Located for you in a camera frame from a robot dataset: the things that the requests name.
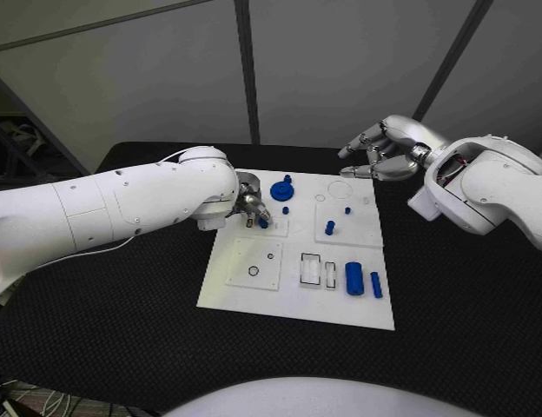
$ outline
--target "white board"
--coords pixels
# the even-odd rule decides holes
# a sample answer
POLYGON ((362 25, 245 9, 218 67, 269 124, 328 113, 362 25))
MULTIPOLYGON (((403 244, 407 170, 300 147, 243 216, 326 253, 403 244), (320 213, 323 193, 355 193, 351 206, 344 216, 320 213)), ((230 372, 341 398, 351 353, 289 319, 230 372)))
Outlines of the white board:
POLYGON ((228 219, 217 235, 198 307, 395 330, 372 181, 240 170, 261 179, 261 198, 276 223, 267 229, 258 224, 248 228, 245 215, 228 219), (271 185, 283 181, 286 174, 292 175, 296 194, 289 201, 277 202, 271 185), (290 212, 284 215, 286 206, 290 212), (323 235, 329 216, 336 222, 335 234, 323 235), (302 254, 320 255, 320 286, 300 285, 302 254), (326 262, 338 266, 335 290, 326 285, 326 262), (349 262, 362 264, 364 295, 348 294, 349 262), (375 271, 384 290, 381 299, 375 298, 371 284, 375 271))

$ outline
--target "black tablecloth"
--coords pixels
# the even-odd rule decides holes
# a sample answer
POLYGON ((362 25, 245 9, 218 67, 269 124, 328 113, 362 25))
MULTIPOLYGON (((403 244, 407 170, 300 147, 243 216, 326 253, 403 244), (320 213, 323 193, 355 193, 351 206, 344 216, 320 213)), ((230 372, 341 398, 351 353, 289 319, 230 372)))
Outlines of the black tablecloth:
MULTIPOLYGON (((185 146, 121 143, 100 170, 185 146)), ((244 169, 348 165, 333 149, 218 148, 244 169)), ((158 410, 244 381, 318 375, 542 416, 542 253, 509 222, 485 237, 427 222, 407 206, 421 181, 375 182, 395 332, 196 308, 215 233, 186 221, 28 275, 0 314, 0 373, 158 410)))

